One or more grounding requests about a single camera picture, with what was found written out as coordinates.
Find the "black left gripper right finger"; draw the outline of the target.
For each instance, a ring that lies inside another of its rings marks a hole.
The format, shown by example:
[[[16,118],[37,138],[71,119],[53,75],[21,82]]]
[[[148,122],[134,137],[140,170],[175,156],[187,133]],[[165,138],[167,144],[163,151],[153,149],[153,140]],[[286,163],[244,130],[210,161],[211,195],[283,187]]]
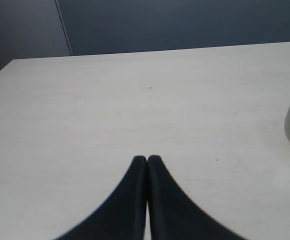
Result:
[[[175,182],[158,155],[148,158],[153,240],[242,240],[201,210]]]

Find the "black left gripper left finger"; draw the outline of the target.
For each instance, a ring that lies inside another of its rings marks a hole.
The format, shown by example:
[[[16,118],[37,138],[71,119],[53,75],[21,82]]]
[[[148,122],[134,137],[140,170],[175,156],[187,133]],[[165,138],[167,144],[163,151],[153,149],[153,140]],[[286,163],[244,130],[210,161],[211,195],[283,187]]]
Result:
[[[147,161],[135,156],[110,196],[59,240],[142,240],[147,207]]]

